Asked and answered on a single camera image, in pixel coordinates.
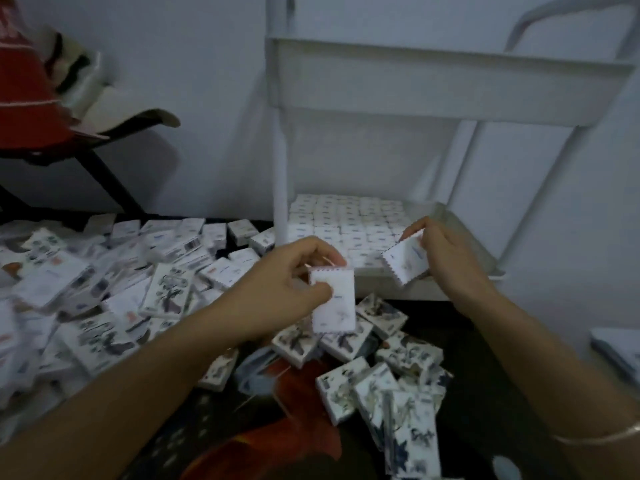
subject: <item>white shelving unit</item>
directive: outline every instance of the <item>white shelving unit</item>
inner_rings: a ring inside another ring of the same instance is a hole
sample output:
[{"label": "white shelving unit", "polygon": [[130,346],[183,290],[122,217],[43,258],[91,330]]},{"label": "white shelving unit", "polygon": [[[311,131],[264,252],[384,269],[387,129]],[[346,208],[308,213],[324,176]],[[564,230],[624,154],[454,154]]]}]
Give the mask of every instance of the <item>white shelving unit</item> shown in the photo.
[{"label": "white shelving unit", "polygon": [[[356,114],[430,116],[458,126],[437,184],[451,194],[478,124],[487,121],[589,127],[601,119],[634,67],[625,63],[564,61],[513,54],[448,52],[300,39],[292,0],[268,1],[266,76],[273,108],[273,207],[276,243],[287,240],[289,204],[296,195],[283,131],[287,109]],[[405,203],[411,218],[431,215],[468,234],[493,280],[504,273],[447,202]],[[358,276],[356,295],[446,299],[430,278],[398,289],[387,276]]]}]

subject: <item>right hand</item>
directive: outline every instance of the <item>right hand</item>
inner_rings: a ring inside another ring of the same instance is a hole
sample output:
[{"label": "right hand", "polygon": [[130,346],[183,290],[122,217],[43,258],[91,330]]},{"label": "right hand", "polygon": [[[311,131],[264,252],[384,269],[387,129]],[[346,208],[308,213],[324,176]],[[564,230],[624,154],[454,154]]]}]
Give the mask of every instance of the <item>right hand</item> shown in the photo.
[{"label": "right hand", "polygon": [[439,222],[423,217],[405,229],[401,241],[422,229],[429,271],[460,313],[499,296],[464,239]]}]

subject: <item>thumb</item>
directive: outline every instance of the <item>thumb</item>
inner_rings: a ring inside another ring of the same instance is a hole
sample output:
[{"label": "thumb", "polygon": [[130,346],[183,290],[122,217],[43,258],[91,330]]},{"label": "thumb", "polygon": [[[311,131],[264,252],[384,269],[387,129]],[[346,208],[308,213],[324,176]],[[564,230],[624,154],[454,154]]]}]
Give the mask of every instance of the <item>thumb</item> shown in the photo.
[{"label": "thumb", "polygon": [[327,283],[316,283],[298,292],[300,305],[304,307],[305,313],[309,314],[318,306],[326,303],[333,296],[333,290]]}]

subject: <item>chair leg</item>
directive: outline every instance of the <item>chair leg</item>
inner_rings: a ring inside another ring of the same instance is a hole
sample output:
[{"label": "chair leg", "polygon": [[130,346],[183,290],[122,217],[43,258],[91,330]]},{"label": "chair leg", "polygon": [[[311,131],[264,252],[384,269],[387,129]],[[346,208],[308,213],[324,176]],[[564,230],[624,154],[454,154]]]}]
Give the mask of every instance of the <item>chair leg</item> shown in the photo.
[{"label": "chair leg", "polygon": [[93,150],[86,150],[76,155],[76,160],[98,182],[103,189],[114,199],[124,213],[131,216],[142,216],[145,211],[140,204],[133,199],[129,191],[120,183],[109,167],[100,159]]}]

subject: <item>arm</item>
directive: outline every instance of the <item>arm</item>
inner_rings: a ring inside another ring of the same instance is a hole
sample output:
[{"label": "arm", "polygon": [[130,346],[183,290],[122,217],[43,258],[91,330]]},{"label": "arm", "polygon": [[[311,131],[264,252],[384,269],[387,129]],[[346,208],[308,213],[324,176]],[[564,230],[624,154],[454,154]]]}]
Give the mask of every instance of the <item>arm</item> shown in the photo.
[{"label": "arm", "polygon": [[[427,217],[403,237],[421,228],[436,282],[473,321],[552,435],[601,438],[640,419],[635,400],[496,290],[460,236]],[[562,448],[582,478],[638,478],[640,435],[606,445]]]},{"label": "arm", "polygon": [[315,237],[272,251],[212,305],[181,320],[1,448],[2,478],[117,478],[215,357],[295,323],[331,298],[326,283],[304,290],[291,286],[300,265],[327,265],[326,258],[346,264]]}]

